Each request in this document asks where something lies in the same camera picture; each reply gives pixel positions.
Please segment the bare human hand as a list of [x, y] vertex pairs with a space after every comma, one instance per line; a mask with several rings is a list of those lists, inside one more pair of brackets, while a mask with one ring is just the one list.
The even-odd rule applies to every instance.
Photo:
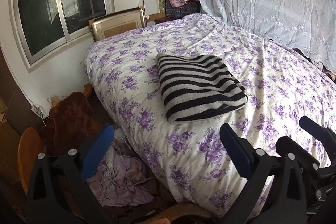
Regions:
[[167, 218], [160, 218], [155, 220], [148, 220], [140, 222], [139, 224], [171, 224], [171, 221]]

